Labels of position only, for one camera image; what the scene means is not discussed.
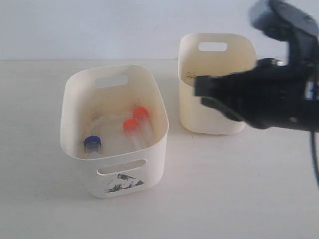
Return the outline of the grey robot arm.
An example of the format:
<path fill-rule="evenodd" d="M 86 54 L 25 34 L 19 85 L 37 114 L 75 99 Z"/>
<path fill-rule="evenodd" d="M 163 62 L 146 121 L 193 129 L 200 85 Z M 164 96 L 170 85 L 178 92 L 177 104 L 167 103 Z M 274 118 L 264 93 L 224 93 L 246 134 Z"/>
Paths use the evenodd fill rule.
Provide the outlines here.
<path fill-rule="evenodd" d="M 195 78 L 202 105 L 257 129 L 319 130 L 319 27 L 283 0 L 260 0 L 249 18 L 267 37 L 288 43 L 288 62 L 264 58 L 248 71 Z"/>

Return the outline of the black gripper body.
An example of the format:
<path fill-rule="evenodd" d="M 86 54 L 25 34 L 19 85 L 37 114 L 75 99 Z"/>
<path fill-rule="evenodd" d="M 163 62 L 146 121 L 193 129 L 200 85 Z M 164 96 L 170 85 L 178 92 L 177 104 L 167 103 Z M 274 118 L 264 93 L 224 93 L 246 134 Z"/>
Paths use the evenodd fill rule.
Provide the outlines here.
<path fill-rule="evenodd" d="M 259 60 L 248 71 L 224 76 L 197 76 L 196 97 L 213 98 L 234 109 L 257 129 L 271 127 L 302 131 L 319 129 L 319 101 L 305 99 L 307 81 L 319 93 L 319 67 L 314 63 L 278 65 Z"/>

